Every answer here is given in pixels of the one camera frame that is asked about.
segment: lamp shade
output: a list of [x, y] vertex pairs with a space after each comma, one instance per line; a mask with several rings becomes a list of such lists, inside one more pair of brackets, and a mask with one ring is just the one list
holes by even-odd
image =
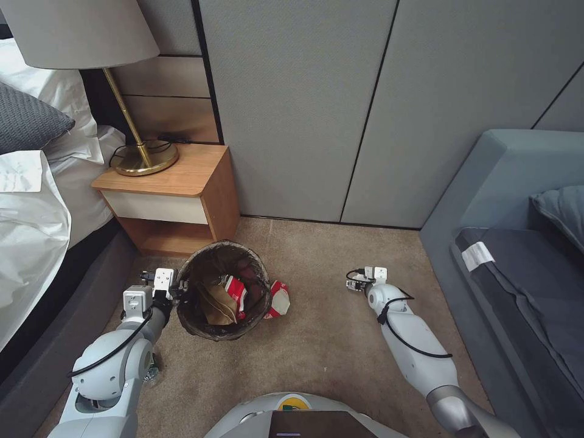
[[160, 53], [136, 0], [0, 0], [0, 9], [29, 66], [114, 67]]

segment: table lamp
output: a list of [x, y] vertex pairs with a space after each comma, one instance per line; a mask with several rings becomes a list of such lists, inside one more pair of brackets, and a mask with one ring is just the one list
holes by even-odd
[[160, 53], [136, 0], [0, 0], [0, 7], [29, 66], [103, 69], [136, 140], [114, 164], [118, 173], [148, 175], [176, 162], [173, 144], [148, 152], [109, 69]]

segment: brass lamp base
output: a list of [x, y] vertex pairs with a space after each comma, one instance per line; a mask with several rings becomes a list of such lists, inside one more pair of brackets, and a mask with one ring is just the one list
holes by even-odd
[[178, 160], [178, 150], [172, 143], [161, 147], [146, 148], [150, 163], [144, 162], [137, 147], [126, 146], [122, 156], [116, 155], [111, 160], [111, 166], [116, 172], [127, 176], [144, 176], [160, 172], [172, 166]]

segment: gray pillow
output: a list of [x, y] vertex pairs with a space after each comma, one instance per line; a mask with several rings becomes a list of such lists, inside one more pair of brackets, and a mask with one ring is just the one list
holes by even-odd
[[0, 82], [0, 155], [42, 149], [74, 125], [67, 114]]
[[531, 202], [584, 252], [584, 186], [569, 186], [530, 196]]

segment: sofa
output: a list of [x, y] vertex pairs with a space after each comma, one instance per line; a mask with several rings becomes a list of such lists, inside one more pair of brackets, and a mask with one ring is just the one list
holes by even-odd
[[584, 254], [530, 201], [582, 184], [584, 133], [487, 131], [420, 232], [495, 414], [523, 437], [584, 436]]

